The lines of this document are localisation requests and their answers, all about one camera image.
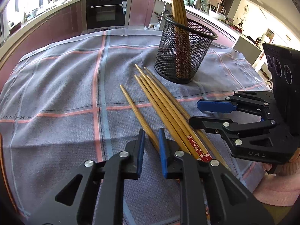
silver rivet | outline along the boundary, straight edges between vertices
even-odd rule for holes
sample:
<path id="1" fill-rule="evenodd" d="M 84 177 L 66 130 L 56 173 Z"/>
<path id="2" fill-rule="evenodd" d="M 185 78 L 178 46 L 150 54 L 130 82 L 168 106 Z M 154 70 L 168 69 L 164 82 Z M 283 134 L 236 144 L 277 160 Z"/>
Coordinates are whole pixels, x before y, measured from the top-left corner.
<path id="1" fill-rule="evenodd" d="M 242 145 L 242 141 L 240 140 L 240 139 L 237 139 L 236 141 L 235 141 L 235 144 L 237 145 L 237 146 L 240 146 L 240 145 Z"/>
<path id="2" fill-rule="evenodd" d="M 86 167 L 91 167 L 91 166 L 93 166 L 93 164 L 94 164 L 94 162 L 93 162 L 92 160 L 87 160 L 87 161 L 84 163 L 84 165 L 85 165 Z"/>
<path id="3" fill-rule="evenodd" d="M 211 161 L 210 161 L 210 165 L 212 165 L 213 167 L 217 167 L 217 166 L 219 166 L 219 164 L 220 164 L 220 163 L 219 163 L 218 160 L 215 160 L 215 159 L 214 159 L 214 160 L 211 160 Z"/>
<path id="4" fill-rule="evenodd" d="M 177 156 L 177 157 L 182 157 L 182 156 L 184 156 L 184 152 L 183 151 L 176 151 L 175 152 L 175 156 Z"/>
<path id="5" fill-rule="evenodd" d="M 129 153 L 126 152 L 126 151 L 121 151 L 120 154 L 119 154 L 120 157 L 128 157 L 129 156 Z"/>

oven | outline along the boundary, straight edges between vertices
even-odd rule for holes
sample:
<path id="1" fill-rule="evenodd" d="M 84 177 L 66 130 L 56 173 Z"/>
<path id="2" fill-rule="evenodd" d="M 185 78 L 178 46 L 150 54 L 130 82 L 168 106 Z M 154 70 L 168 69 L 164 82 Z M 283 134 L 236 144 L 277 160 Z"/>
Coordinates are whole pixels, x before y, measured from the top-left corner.
<path id="1" fill-rule="evenodd" d="M 124 28 L 126 7 L 127 0 L 86 0 L 88 32 Z"/>

gray tablecloth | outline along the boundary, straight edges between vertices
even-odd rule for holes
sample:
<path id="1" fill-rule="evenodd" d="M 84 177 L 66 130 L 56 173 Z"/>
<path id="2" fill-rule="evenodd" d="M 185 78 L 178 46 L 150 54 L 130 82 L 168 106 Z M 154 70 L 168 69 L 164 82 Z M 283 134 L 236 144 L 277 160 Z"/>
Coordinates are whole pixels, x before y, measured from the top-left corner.
<path id="1" fill-rule="evenodd" d="M 8 183 L 29 217 L 49 191 L 83 161 L 107 160 L 137 138 L 140 123 L 123 96 L 123 84 L 157 134 L 163 123 L 134 79 L 134 64 L 148 67 L 190 115 L 199 99 L 224 99 L 235 90 L 265 91 L 263 80 L 233 49 L 213 43 L 194 81 L 177 85 L 154 70 L 161 32 L 117 29 L 74 37 L 25 55 L 0 95 L 0 132 Z M 239 123 L 259 117 L 234 112 Z M 208 135 L 232 172 L 253 191 L 260 164 L 235 159 L 219 135 Z M 179 185 L 164 180 L 159 154 L 146 139 L 139 180 L 126 180 L 124 224 L 179 220 Z"/>

oven handle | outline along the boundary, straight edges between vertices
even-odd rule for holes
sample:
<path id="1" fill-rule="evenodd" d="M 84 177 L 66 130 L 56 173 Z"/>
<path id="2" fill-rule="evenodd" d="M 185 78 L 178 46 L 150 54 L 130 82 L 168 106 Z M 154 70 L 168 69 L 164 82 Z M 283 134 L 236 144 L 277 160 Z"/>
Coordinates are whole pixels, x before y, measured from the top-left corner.
<path id="1" fill-rule="evenodd" d="M 115 4 L 115 5 L 102 5 L 102 6 L 95 6 L 95 7 L 109 7 L 109 6 L 122 6 L 122 4 Z"/>

utensil holder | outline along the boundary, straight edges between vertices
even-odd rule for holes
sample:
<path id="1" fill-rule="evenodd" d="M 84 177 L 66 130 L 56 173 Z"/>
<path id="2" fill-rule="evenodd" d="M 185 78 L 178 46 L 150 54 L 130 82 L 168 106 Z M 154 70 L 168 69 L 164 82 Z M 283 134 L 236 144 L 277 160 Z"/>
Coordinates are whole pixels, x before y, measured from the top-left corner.
<path id="1" fill-rule="evenodd" d="M 206 26 L 188 19 L 188 26 L 173 20 L 166 21 L 154 62 L 155 70 L 163 78 L 177 84 L 192 81 L 211 43 L 218 36 Z"/>

